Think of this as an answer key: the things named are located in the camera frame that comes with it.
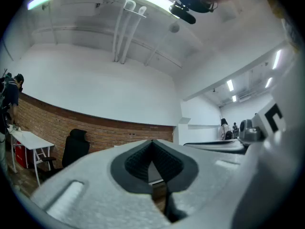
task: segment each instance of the white table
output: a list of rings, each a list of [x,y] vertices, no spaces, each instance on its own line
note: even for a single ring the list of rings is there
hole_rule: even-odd
[[[42,138],[34,135],[32,132],[26,132],[26,131],[16,131],[12,130],[10,132],[11,135],[11,155],[13,159],[13,165],[14,165],[14,172],[17,173],[16,166],[15,166],[15,160],[14,160],[14,151],[13,147],[14,146],[25,146],[26,149],[28,150],[33,150],[33,162],[34,162],[34,167],[35,167],[35,173],[36,173],[36,178],[38,185],[40,186],[39,178],[38,178],[38,173],[37,173],[37,164],[42,163],[43,161],[40,159],[40,155],[43,155],[46,157],[43,148],[47,147],[48,148],[48,157],[50,157],[50,147],[54,146],[54,144],[47,142],[46,140],[43,140]],[[13,137],[16,139],[16,141],[20,142],[21,144],[16,144],[13,143]],[[37,154],[36,149],[41,149],[41,154]],[[28,159],[27,159],[27,150],[25,149],[25,162],[28,168]]]

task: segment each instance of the chair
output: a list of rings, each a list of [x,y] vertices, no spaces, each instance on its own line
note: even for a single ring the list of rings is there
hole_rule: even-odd
[[[79,158],[88,154],[89,151],[89,142],[85,140],[85,134],[87,132],[79,129],[73,129],[70,132],[70,136],[66,139],[66,146],[62,157],[62,167],[67,167],[68,165],[72,164]],[[55,175],[60,169],[55,169],[53,165],[53,160],[56,160],[54,157],[43,157],[43,162],[49,162],[51,170],[42,172],[42,179],[46,180],[51,176]]]

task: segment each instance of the table leg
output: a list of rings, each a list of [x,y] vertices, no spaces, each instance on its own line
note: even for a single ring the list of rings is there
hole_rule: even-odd
[[[35,173],[36,173],[38,186],[40,186],[40,182],[39,182],[39,178],[38,178],[38,172],[37,172],[37,166],[36,166],[36,156],[35,156],[35,154],[36,154],[36,150],[33,149],[33,161],[34,161]]]
[[[50,147],[48,147],[48,157],[50,157]]]
[[[25,163],[27,164],[27,169],[28,169],[29,165],[28,165],[27,148],[26,147],[24,147],[24,151],[25,151]]]
[[[13,159],[14,172],[17,173],[14,159],[14,148],[13,148],[13,136],[10,135],[10,146],[11,146],[11,158]]]

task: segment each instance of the black logo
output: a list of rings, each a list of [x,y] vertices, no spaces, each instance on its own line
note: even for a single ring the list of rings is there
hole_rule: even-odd
[[[271,129],[273,132],[278,131],[278,127],[273,119],[273,116],[275,116],[276,114],[278,114],[280,119],[283,118],[283,115],[282,115],[280,109],[278,108],[277,104],[273,105],[272,108],[269,109],[268,112],[265,114],[266,119],[269,122],[269,125],[271,126]]]

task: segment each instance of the brick wall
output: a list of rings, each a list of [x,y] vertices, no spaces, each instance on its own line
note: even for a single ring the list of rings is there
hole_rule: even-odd
[[[61,166],[66,138],[74,128],[87,131],[90,153],[143,139],[173,141],[172,126],[97,118],[46,104],[26,94],[20,94],[19,98],[19,123],[22,130],[55,144],[51,156],[57,158],[58,167]]]

